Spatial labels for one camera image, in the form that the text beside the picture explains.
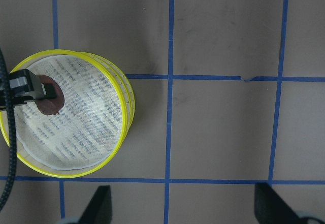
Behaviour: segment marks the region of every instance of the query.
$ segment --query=round container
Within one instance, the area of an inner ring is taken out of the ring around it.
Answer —
[[[60,115],[45,116],[34,102],[15,107],[17,156],[48,176],[71,178],[107,164],[120,148],[135,112],[125,74],[95,54],[48,50],[32,55],[13,70],[29,69],[53,78],[65,104]],[[6,112],[0,115],[9,145]]]

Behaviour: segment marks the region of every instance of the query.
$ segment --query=black object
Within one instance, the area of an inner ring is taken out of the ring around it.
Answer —
[[[299,218],[267,183],[255,185],[254,213],[259,224],[325,224],[313,217]]]
[[[0,50],[0,79],[2,81],[1,87],[3,90],[4,106],[7,110],[8,127],[9,127],[9,170],[5,189],[0,197],[0,210],[6,204],[9,194],[14,185],[17,168],[17,144],[16,144],[16,124],[14,115],[14,105],[11,97],[11,89],[9,83],[9,75],[7,72],[4,56]]]
[[[11,98],[14,106],[26,104],[28,101],[56,98],[54,86],[43,84],[38,76],[28,69],[9,74]],[[0,79],[0,110],[5,110],[3,79]]]
[[[111,187],[99,186],[79,221],[70,224],[110,224],[111,221]]]

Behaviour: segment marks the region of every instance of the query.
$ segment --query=grid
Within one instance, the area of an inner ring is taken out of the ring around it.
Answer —
[[[53,15],[53,44],[54,49],[59,48],[58,43],[58,16],[57,16],[57,0],[52,0],[52,15]],[[325,82],[325,77],[285,77],[283,76],[285,38],[287,26],[288,0],[283,0],[282,9],[282,28],[281,28],[281,45],[278,64],[277,76],[257,76],[244,81],[274,81],[277,82],[272,145],[270,152],[269,174],[265,180],[223,180],[223,179],[171,179],[170,178],[170,160],[171,160],[171,134],[172,134],[172,101],[173,101],[173,81],[174,80],[226,80],[226,81],[242,81],[240,76],[215,76],[215,75],[177,75],[173,73],[173,48],[174,48],[174,0],[169,0],[169,42],[168,42],[168,74],[151,75],[151,74],[127,74],[129,79],[159,79],[167,80],[168,95],[167,95],[167,130],[166,130],[166,170],[165,178],[72,178],[58,179],[52,177],[29,177],[17,176],[17,181],[52,181],[59,183],[60,192],[60,212],[61,218],[65,217],[64,203],[64,182],[119,182],[119,183],[162,183],[165,185],[165,208],[164,208],[164,223],[168,223],[169,217],[169,186],[174,184],[255,184],[257,182],[267,181],[272,184],[283,185],[325,185],[325,180],[273,180],[274,159],[277,142],[278,121],[280,112],[282,82]],[[0,180],[6,180],[6,176],[0,176]]]

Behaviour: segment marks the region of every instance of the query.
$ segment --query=brown object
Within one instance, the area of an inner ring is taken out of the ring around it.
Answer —
[[[43,100],[36,100],[35,104],[40,112],[44,115],[56,115],[59,113],[64,106],[64,95],[60,88],[60,86],[54,81],[54,79],[45,76],[45,75],[38,75],[41,79],[41,83],[43,84],[52,84],[55,89],[55,93],[57,95],[54,99],[43,99]]]

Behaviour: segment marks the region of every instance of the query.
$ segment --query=black cable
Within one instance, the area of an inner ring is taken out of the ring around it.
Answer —
[[[16,143],[16,124],[15,124],[14,106],[11,98],[9,75],[7,72],[5,59],[1,50],[0,50],[0,79],[2,80],[5,102],[6,102],[6,110],[7,110],[7,118],[8,118],[8,126],[9,126],[9,144],[10,144],[8,178],[6,181],[5,189],[0,197],[0,211],[1,211],[8,200],[9,194],[13,187],[15,176],[16,176],[16,167],[17,167],[17,143]]]

